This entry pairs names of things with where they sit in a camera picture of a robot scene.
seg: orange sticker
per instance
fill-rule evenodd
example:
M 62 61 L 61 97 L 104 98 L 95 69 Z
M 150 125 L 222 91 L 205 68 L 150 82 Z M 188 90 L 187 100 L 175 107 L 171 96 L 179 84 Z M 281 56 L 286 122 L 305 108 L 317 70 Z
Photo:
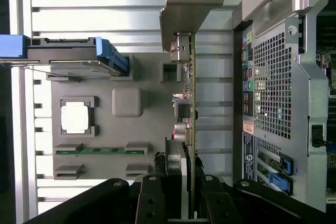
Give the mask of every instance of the orange sticker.
M 254 124 L 250 121 L 243 121 L 243 131 L 253 135 L 254 133 Z

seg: perforated metal grille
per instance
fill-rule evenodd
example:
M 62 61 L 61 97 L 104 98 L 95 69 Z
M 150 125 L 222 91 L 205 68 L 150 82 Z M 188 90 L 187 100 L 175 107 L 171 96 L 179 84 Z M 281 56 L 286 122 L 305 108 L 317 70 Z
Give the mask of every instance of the perforated metal grille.
M 265 140 L 262 140 L 260 138 L 257 138 L 258 140 L 258 145 L 262 146 L 263 148 L 275 153 L 275 154 L 281 154 L 281 148 L 271 144 L 271 143 L 268 143 L 267 141 Z
M 284 33 L 253 48 L 255 127 L 290 139 L 291 48 Z

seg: screw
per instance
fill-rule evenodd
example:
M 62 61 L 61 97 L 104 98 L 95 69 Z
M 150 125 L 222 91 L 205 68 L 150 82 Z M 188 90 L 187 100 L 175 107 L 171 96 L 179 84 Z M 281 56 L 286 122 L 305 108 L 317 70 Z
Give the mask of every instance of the screw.
M 241 184 L 242 186 L 249 186 L 249 185 L 250 185 L 250 183 L 247 182 L 247 181 L 242 181 L 242 182 L 240 182 L 240 184 Z
M 214 178 L 212 176 L 205 176 L 205 180 L 206 181 L 211 181 L 211 180 L 214 180 Z

